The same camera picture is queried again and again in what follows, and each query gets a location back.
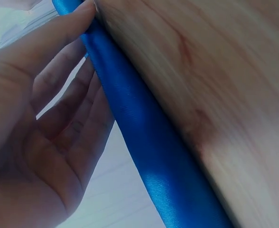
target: finger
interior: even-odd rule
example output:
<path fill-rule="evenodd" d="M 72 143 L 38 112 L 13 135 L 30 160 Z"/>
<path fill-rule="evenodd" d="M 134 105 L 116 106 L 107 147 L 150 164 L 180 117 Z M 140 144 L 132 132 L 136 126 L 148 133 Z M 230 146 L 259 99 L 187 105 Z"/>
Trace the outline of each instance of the finger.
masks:
<path fill-rule="evenodd" d="M 86 59 L 60 100 L 38 119 L 46 138 L 54 139 L 69 125 L 87 94 L 93 73 L 90 59 Z"/>
<path fill-rule="evenodd" d="M 77 39 L 63 48 L 37 76 L 33 84 L 31 99 L 36 114 L 58 94 L 84 55 L 85 47 L 82 41 Z"/>
<path fill-rule="evenodd" d="M 85 1 L 73 13 L 56 17 L 1 49 L 0 64 L 14 73 L 36 77 L 62 48 L 89 28 L 94 15 L 93 0 Z"/>
<path fill-rule="evenodd" d="M 72 122 L 64 131 L 60 133 L 58 137 L 53 140 L 53 143 L 57 145 L 58 149 L 62 153 L 66 153 L 71 148 L 75 140 L 79 137 L 79 134 L 81 133 L 83 126 L 90 114 L 95 96 L 100 88 L 101 83 L 97 75 L 94 74 L 89 86 L 88 93 L 81 106 L 77 110 L 77 113 Z"/>
<path fill-rule="evenodd" d="M 105 148 L 113 122 L 108 101 L 100 88 L 79 139 L 66 155 L 66 160 L 78 176 L 83 189 L 86 189 Z"/>

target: light wood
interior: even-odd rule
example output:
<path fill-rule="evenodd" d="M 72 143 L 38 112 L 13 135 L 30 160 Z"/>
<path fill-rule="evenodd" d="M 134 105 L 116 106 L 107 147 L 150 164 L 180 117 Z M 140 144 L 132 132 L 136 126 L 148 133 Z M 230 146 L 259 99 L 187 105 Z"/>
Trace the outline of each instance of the light wood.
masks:
<path fill-rule="evenodd" d="M 99 0 L 243 228 L 279 228 L 279 0 Z"/>

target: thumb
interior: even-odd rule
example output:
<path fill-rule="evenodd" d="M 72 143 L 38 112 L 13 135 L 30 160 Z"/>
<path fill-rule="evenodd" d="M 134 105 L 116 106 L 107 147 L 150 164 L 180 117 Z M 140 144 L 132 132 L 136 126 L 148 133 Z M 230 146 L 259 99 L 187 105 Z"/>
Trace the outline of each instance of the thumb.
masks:
<path fill-rule="evenodd" d="M 95 5 L 87 0 L 0 50 L 0 147 L 29 103 L 36 75 L 89 28 L 94 15 Z"/>

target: blue fabric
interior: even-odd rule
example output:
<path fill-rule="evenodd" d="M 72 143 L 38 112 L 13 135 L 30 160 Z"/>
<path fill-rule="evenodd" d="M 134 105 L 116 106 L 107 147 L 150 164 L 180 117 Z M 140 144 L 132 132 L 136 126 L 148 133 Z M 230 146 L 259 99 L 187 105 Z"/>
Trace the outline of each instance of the blue fabric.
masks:
<path fill-rule="evenodd" d="M 53 3 L 60 14 L 67 14 L 81 1 Z M 93 21 L 82 39 L 134 163 L 166 227 L 232 228 L 173 125 L 98 21 Z"/>

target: hand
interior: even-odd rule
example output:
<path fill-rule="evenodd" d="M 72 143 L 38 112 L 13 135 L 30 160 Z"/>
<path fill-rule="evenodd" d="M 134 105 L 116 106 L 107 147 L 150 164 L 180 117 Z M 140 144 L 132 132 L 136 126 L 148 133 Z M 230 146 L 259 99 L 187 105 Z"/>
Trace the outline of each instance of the hand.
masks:
<path fill-rule="evenodd" d="M 0 227 L 48 228 L 78 207 L 104 150 L 113 117 L 77 38 L 95 14 L 87 0 L 0 50 Z"/>
<path fill-rule="evenodd" d="M 42 0 L 0 0 L 0 7 L 8 7 L 17 10 L 30 10 Z"/>

